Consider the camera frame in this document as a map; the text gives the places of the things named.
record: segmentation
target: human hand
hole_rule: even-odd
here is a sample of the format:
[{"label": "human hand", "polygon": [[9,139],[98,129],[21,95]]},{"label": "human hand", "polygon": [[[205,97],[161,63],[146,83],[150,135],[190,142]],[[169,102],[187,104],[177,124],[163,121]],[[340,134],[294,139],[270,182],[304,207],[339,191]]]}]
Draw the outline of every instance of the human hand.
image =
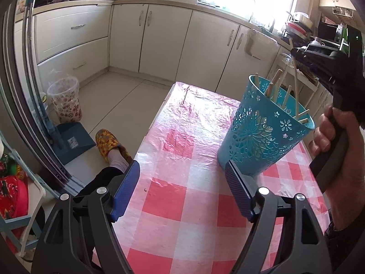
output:
[{"label": "human hand", "polygon": [[349,149],[340,172],[326,190],[335,228],[343,230],[359,216],[365,205],[364,139],[353,112],[327,106],[319,118],[319,127],[314,131],[314,140],[309,143],[313,156],[327,152],[331,147],[331,141],[336,136],[329,120],[332,116],[341,128],[346,129],[349,137]]}]

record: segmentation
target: red and white tablecloth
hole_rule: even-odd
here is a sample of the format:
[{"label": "red and white tablecloth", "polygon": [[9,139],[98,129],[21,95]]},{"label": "red and white tablecloth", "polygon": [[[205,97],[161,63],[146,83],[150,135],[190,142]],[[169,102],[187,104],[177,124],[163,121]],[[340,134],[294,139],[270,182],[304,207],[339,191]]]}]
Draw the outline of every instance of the red and white tablecloth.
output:
[{"label": "red and white tablecloth", "polygon": [[[217,161],[238,105],[180,82],[171,89],[135,157],[141,176],[127,211],[114,224],[136,274],[231,270],[252,226]],[[329,216],[310,161],[301,142],[257,180],[277,195],[306,195],[324,231]],[[281,228],[277,219],[263,269],[274,262]]]}]

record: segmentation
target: sock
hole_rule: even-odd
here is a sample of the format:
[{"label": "sock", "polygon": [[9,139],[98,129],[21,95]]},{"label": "sock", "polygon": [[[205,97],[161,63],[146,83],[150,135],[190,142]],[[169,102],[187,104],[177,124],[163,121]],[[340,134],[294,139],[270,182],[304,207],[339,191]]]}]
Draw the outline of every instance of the sock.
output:
[{"label": "sock", "polygon": [[114,148],[108,153],[108,162],[110,167],[117,168],[123,173],[127,170],[129,163],[120,154],[118,148]]}]

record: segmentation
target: blue gripper pad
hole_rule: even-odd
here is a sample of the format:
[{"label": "blue gripper pad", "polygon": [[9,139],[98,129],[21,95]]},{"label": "blue gripper pad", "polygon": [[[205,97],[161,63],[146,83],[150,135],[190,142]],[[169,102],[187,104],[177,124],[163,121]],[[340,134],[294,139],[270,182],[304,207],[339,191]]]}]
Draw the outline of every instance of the blue gripper pad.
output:
[{"label": "blue gripper pad", "polygon": [[122,184],[114,194],[113,209],[110,213],[112,221],[116,222],[119,217],[124,215],[139,180],[140,171],[139,163],[133,161],[132,165],[129,167],[129,171],[127,170],[127,173],[125,174]]},{"label": "blue gripper pad", "polygon": [[242,182],[242,179],[239,176],[238,168],[234,169],[234,167],[229,163],[226,163],[225,167],[225,176],[233,194],[233,197],[237,203],[237,206],[241,212],[243,217],[246,217],[248,221],[252,221],[255,213],[252,208],[252,197],[248,192],[247,188]]}]

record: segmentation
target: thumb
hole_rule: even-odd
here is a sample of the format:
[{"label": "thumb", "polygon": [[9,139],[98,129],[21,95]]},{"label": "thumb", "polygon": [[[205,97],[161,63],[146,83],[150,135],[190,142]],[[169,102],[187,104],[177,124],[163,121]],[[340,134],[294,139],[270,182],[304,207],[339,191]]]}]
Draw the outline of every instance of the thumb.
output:
[{"label": "thumb", "polygon": [[333,108],[333,116],[338,125],[345,129],[349,137],[350,147],[364,148],[364,139],[360,132],[360,125],[356,119],[355,114],[352,111],[342,111],[337,108]]}]

